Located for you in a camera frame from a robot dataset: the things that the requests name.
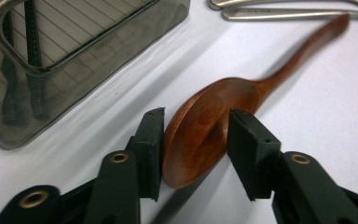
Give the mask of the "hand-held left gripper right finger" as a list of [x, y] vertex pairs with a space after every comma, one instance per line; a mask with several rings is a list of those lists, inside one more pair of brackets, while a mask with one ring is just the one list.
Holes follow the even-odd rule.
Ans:
[[280, 148], [281, 142], [253, 114], [230, 109], [227, 154], [251, 201], [270, 197], [272, 166]]

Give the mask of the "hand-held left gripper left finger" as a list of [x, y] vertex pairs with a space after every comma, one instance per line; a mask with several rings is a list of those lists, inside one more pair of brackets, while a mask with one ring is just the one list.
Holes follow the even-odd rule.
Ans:
[[126, 149], [137, 161], [139, 193], [141, 198], [158, 200], [161, 181], [160, 151], [164, 135], [165, 108], [144, 113], [134, 136]]

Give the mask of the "brown wooden spoon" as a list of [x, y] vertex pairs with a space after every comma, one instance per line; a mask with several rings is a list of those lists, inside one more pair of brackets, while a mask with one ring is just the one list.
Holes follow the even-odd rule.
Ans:
[[315, 31], [269, 77], [226, 77], [187, 99], [172, 116], [163, 140], [162, 177], [173, 189], [184, 188], [211, 170], [227, 151], [229, 110], [255, 113], [266, 99], [317, 51], [340, 37], [350, 16], [338, 16]]

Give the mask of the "smoky transparent plastic bin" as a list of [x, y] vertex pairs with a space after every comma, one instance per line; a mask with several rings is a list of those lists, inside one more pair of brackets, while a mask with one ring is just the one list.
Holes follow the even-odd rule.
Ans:
[[43, 132], [181, 23], [190, 0], [0, 0], [0, 148]]

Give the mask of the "silver metal fork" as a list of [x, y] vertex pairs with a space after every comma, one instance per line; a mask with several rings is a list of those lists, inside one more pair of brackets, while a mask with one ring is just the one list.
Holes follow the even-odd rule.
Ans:
[[300, 8], [224, 8], [222, 17], [227, 21], [291, 21], [332, 19], [349, 14], [358, 20], [358, 11], [344, 9], [300, 9]]

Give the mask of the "silver metal knife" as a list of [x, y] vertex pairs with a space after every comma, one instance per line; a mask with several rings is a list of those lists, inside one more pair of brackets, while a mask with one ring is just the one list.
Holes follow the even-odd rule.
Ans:
[[221, 10], [227, 7], [243, 7], [284, 2], [344, 2], [358, 6], [358, 0], [207, 0], [208, 6], [213, 10]]

